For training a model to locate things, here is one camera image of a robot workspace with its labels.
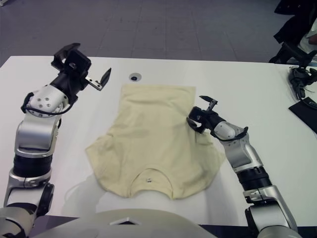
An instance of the black object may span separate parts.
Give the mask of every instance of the black object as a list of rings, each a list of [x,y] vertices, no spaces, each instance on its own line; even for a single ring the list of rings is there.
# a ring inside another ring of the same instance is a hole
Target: black object
[[[274,35],[278,43],[287,42],[298,45],[302,37],[310,31],[317,18],[317,2],[306,0],[295,16],[290,18],[283,27]]]
[[[130,221],[126,221],[126,222],[121,222],[118,225],[136,225],[136,224],[134,224],[133,222],[130,222]]]
[[[108,69],[107,72],[101,77],[100,85],[102,87],[104,87],[108,83],[109,78],[110,78],[110,74],[111,74],[111,68]]]
[[[26,158],[15,155],[13,173],[23,178],[33,178],[47,174],[51,169],[53,155],[42,158]]]
[[[316,102],[307,97],[302,101],[292,105],[289,110],[291,110],[307,126],[309,126],[315,133],[317,133],[317,110],[308,107],[307,104],[317,108]]]
[[[44,216],[45,214],[49,212],[51,204],[52,204],[53,193],[54,193],[54,185],[48,182],[43,190],[43,193],[40,199],[39,207],[36,213],[38,217]]]
[[[317,51],[312,51],[307,54],[306,52],[299,49],[297,45],[294,45],[290,42],[284,42],[276,56],[269,60],[269,63],[287,64],[289,59],[294,57],[299,62],[300,68],[306,68],[316,54]]]
[[[221,118],[218,113],[214,112],[212,109],[214,106],[218,103],[215,99],[208,97],[208,96],[199,96],[200,98],[204,99],[205,101],[209,102],[209,106],[207,110],[202,110],[199,107],[193,107],[192,110],[190,111],[188,117],[186,118],[186,121],[188,125],[196,132],[198,133],[203,133],[205,129],[209,129],[211,132],[210,134],[217,138],[220,141],[224,142],[229,142],[233,140],[238,140],[243,138],[247,132],[248,132],[248,127],[245,127],[243,132],[238,134],[232,139],[224,140],[219,138],[213,131],[213,129],[222,121],[225,121],[225,119]]]
[[[312,0],[281,0],[274,12],[283,15],[296,15],[311,2]]]
[[[259,234],[259,230],[257,228],[257,225],[256,225],[254,219],[253,219],[250,208],[244,210],[244,214],[246,215],[250,236],[257,237]]]
[[[272,185],[267,172],[262,166],[243,170],[238,172],[237,176],[245,191]]]
[[[300,100],[305,97],[304,87],[317,81],[317,70],[310,68],[310,71],[307,71],[305,68],[292,68],[288,80],[293,87],[296,98]]]
[[[51,65],[59,70],[57,78],[55,78],[50,85],[57,88],[63,92],[68,98],[69,107],[59,113],[48,113],[39,109],[27,107],[27,103],[32,93],[29,93],[24,99],[24,103],[21,107],[22,111],[25,113],[26,110],[42,113],[45,115],[61,115],[69,111],[74,103],[77,101],[78,97],[76,94],[79,91],[82,91],[90,83],[86,76],[88,75],[88,70],[91,66],[91,61],[84,54],[78,51],[80,44],[73,43],[67,45],[60,49],[55,55],[54,60],[51,62]],[[103,88],[110,77],[111,68],[103,75],[101,82],[98,83],[97,88]]]
[[[306,67],[317,52],[310,52],[307,55],[300,50],[297,45],[302,37],[307,34],[314,21],[317,18],[317,2],[315,0],[282,0],[275,12],[278,9],[295,8],[295,16],[289,19],[283,27],[274,35],[278,43],[284,42],[276,56],[270,59],[269,63],[286,64],[287,61],[294,57],[303,67]]]
[[[20,228],[21,231],[16,235],[12,233],[7,233],[7,234],[4,234],[3,236],[6,238],[26,238],[24,229],[20,225],[18,225],[17,222],[14,222],[14,221],[11,221],[11,222],[15,223]]]

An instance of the metal grommet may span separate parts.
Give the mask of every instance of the metal grommet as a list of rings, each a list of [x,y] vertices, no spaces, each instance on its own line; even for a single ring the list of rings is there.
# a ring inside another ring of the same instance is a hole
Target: metal grommet
[[[129,80],[131,80],[132,82],[138,82],[142,79],[142,76],[141,74],[139,73],[132,73],[130,74],[129,76]]]

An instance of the black jacket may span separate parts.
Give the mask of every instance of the black jacket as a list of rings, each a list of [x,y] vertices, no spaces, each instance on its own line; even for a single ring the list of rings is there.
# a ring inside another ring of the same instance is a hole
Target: black jacket
[[[298,45],[302,37],[310,31],[317,18],[317,0],[307,1],[300,11],[289,19],[274,38],[278,43],[288,42]]]

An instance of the beige t-shirt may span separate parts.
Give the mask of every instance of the beige t-shirt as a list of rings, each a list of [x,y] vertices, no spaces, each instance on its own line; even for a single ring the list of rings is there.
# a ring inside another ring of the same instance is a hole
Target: beige t-shirt
[[[195,88],[124,85],[118,116],[86,149],[100,185],[123,197],[156,190],[171,199],[207,188],[225,156],[186,122]]]
[[[314,50],[317,50],[317,45],[311,45],[308,42],[309,37],[315,34],[317,34],[317,19],[313,23],[311,30],[302,37],[300,43],[298,44],[298,48],[300,48],[302,51],[305,51],[307,54]],[[317,55],[314,56],[312,61],[317,62]]]

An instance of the black device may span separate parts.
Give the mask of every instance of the black device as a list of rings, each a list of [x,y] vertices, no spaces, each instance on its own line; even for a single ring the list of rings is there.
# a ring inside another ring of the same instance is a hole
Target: black device
[[[291,110],[307,126],[317,133],[317,110],[310,108],[307,105],[317,108],[317,103],[314,102],[310,97],[307,97],[302,101],[292,105],[289,110]]]
[[[296,98],[301,100],[305,98],[304,87],[317,81],[317,70],[310,68],[308,71],[305,67],[293,67],[288,75],[288,80],[292,85]]]

